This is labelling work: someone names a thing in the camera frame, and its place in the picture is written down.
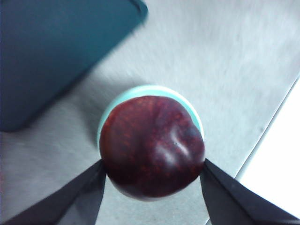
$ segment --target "teal container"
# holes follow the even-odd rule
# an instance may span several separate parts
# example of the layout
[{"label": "teal container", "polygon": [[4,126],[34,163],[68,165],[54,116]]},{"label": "teal container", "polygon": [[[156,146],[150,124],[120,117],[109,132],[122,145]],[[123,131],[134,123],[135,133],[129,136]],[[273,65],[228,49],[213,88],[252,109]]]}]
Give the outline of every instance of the teal container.
[{"label": "teal container", "polygon": [[170,88],[166,88],[166,87],[158,86],[158,85],[142,85],[142,86],[137,86],[137,87],[131,88],[131,89],[121,93],[105,109],[104,113],[102,114],[102,117],[101,117],[101,120],[99,123],[99,127],[98,127],[98,132],[97,132],[98,149],[100,149],[99,140],[100,140],[102,126],[104,125],[110,112],[118,104],[125,102],[129,99],[136,98],[136,97],[142,97],[142,96],[163,96],[163,97],[172,98],[172,99],[176,100],[177,102],[179,102],[191,116],[193,123],[200,131],[202,139],[204,140],[203,126],[202,126],[200,117],[199,117],[197,111],[195,110],[195,108],[189,103],[189,101],[187,101],[182,95],[173,91]]}]

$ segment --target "red apple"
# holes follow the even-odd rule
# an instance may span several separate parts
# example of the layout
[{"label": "red apple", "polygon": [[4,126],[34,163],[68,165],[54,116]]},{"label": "red apple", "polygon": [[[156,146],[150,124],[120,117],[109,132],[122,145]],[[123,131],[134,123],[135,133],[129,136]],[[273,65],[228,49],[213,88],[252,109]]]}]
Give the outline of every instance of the red apple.
[{"label": "red apple", "polygon": [[102,127],[100,153],[115,187],[145,201],[185,188],[204,163],[203,139],[189,113],[158,96],[117,105]]}]

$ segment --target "dark red apple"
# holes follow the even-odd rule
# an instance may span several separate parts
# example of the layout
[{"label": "dark red apple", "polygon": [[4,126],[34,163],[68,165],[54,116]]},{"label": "dark red apple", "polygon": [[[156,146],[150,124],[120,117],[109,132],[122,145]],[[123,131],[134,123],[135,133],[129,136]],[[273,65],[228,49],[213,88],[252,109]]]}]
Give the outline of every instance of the dark red apple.
[{"label": "dark red apple", "polygon": [[203,139],[186,109],[158,96],[117,105],[101,130],[100,153],[115,187],[145,201],[185,188],[204,163]]}]

